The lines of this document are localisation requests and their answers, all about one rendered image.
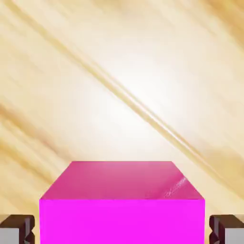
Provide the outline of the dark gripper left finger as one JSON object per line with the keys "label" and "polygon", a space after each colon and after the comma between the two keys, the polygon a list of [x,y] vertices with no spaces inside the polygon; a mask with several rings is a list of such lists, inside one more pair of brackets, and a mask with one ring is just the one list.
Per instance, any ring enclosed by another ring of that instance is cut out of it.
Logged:
{"label": "dark gripper left finger", "polygon": [[0,244],[35,244],[35,217],[28,214],[0,214]]}

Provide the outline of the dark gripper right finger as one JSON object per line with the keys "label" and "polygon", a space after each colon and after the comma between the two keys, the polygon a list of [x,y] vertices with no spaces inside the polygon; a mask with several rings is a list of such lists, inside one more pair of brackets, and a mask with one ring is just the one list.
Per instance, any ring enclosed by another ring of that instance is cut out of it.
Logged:
{"label": "dark gripper right finger", "polygon": [[244,214],[211,215],[209,244],[244,244]]}

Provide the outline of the small magenta cube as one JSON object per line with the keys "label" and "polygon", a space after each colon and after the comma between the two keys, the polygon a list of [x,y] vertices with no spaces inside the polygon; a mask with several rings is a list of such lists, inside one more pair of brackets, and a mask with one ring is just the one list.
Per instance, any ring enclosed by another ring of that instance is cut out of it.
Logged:
{"label": "small magenta cube", "polygon": [[39,210],[40,244],[204,244],[205,200],[173,162],[72,162]]}

